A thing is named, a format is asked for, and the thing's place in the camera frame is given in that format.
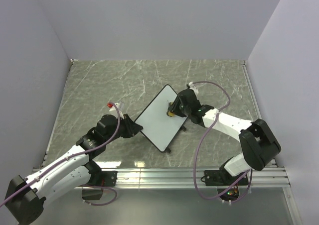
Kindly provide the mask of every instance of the purple cable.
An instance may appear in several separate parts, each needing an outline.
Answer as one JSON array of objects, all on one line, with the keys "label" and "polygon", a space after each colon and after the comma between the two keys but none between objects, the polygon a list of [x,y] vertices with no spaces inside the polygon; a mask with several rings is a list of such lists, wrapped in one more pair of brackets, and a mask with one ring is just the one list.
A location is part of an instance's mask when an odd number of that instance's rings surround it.
[{"label": "purple cable", "polygon": [[112,202],[115,201],[116,197],[118,196],[118,192],[116,192],[115,189],[112,189],[112,188],[109,188],[109,187],[103,187],[103,186],[91,186],[91,185],[82,185],[82,187],[88,187],[88,188],[94,188],[94,189],[107,189],[107,190],[110,190],[112,192],[114,192],[114,197],[108,201],[107,203],[103,203],[103,204],[93,204],[93,203],[90,203],[89,201],[84,201],[85,203],[89,204],[89,205],[92,205],[92,206],[104,206],[104,205],[108,205]]},{"label": "purple cable", "polygon": [[[227,108],[229,105],[230,105],[230,96],[228,95],[228,93],[226,92],[226,90],[224,88],[222,88],[220,85],[218,85],[217,83],[215,82],[210,82],[210,81],[198,81],[198,82],[193,82],[193,84],[198,84],[198,83],[210,83],[210,84],[213,84],[217,87],[219,87],[223,92],[224,94],[227,96],[228,98],[228,102],[226,103],[226,105],[224,105],[222,108],[219,109],[219,111],[222,111],[223,109]],[[228,190],[230,190],[234,185],[236,185],[242,178],[244,178],[248,171],[246,171],[245,173],[243,173],[234,183],[232,183],[228,188],[226,188],[223,192],[213,196],[213,197],[207,197],[205,195],[203,195],[200,190],[198,189],[198,185],[197,185],[197,181],[196,181],[196,167],[197,167],[197,159],[198,159],[198,154],[199,154],[199,149],[204,141],[204,139],[206,138],[206,136],[208,135],[208,133],[211,131],[211,129],[216,125],[217,121],[219,119],[219,113],[217,113],[216,115],[216,118],[215,118],[215,121],[212,123],[212,125],[207,129],[207,131],[205,132],[205,134],[202,136],[202,138],[200,139],[200,142],[198,144],[198,147],[196,149],[196,152],[195,152],[195,158],[194,158],[194,166],[193,166],[193,181],[194,181],[194,186],[195,186],[195,190],[198,192],[198,194],[203,198],[203,199],[206,199],[206,200],[214,200],[216,198],[219,198],[220,196],[222,196],[223,194],[227,193]],[[251,170],[251,174],[250,174],[250,181],[249,181],[249,184],[248,184],[248,187],[247,187],[247,190],[246,192],[240,197],[237,199],[238,200],[241,200],[247,193],[248,193],[248,190],[251,186],[251,181],[252,181],[252,170]]]},{"label": "purple cable", "polygon": [[[102,148],[103,146],[107,145],[108,143],[110,143],[112,141],[112,139],[115,137],[115,135],[117,134],[117,132],[119,131],[120,128],[120,122],[121,122],[121,117],[120,117],[120,112],[119,109],[116,107],[116,105],[113,102],[109,102],[112,106],[114,106],[116,113],[118,114],[118,124],[117,127],[114,131],[114,134],[111,136],[111,138],[109,138],[106,142],[104,142],[103,144],[99,145],[98,147],[95,147],[93,149],[89,149],[86,151],[82,151],[79,153],[75,153],[69,156],[68,159],[71,159],[75,156],[81,155],[81,154],[86,154],[86,153],[90,153],[92,151],[95,151],[97,149]],[[50,171],[52,171],[54,168],[56,168],[57,166],[59,166],[60,164],[64,163],[65,161],[67,161],[68,159],[63,158],[60,161],[56,162],[54,165],[52,165],[52,167],[50,167],[48,170],[44,171],[42,174],[40,174],[38,176],[39,179],[43,178],[46,174],[48,174]],[[5,205],[8,201],[10,201],[12,198],[14,198],[16,195],[18,195],[19,193],[21,193],[23,190],[25,190],[26,188],[30,187],[31,185],[33,185],[35,182],[37,181],[37,179],[32,180],[30,183],[24,185],[22,188],[20,188],[19,190],[17,190],[16,192],[14,192],[13,194],[11,194],[9,197],[7,197],[1,204],[0,204],[0,208]]]}]

